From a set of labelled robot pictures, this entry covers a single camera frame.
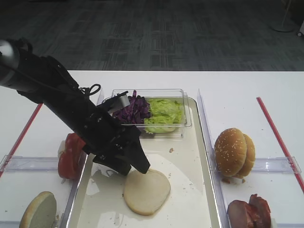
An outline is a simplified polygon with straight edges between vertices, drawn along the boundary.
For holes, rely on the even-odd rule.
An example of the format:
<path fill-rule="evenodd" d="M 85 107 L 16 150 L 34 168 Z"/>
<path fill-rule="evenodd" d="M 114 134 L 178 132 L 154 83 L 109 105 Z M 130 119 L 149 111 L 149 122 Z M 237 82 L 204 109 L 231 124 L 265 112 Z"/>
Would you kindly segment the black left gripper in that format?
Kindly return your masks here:
<path fill-rule="evenodd" d="M 133 166 L 146 174 L 150 163 L 140 142 L 140 130 L 123 126 L 109 111 L 127 107 L 127 92 L 96 106 L 82 92 L 73 93 L 73 130 L 85 142 L 85 152 L 95 155 L 94 163 L 104 165 L 126 176 Z"/>

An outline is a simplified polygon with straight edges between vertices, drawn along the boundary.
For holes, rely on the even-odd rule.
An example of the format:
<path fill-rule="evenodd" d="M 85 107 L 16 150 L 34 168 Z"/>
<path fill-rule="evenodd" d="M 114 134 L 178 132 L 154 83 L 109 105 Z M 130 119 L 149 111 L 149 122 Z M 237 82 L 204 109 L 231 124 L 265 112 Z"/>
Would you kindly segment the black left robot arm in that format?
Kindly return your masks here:
<path fill-rule="evenodd" d="M 150 163 L 140 143 L 140 131 L 110 115 L 129 105 L 126 93 L 95 105 L 88 87 L 80 88 L 65 67 L 53 57 L 38 57 L 25 39 L 1 40 L 0 84 L 34 103 L 44 104 L 84 142 L 94 162 L 122 175 L 131 168 L 146 173 Z"/>

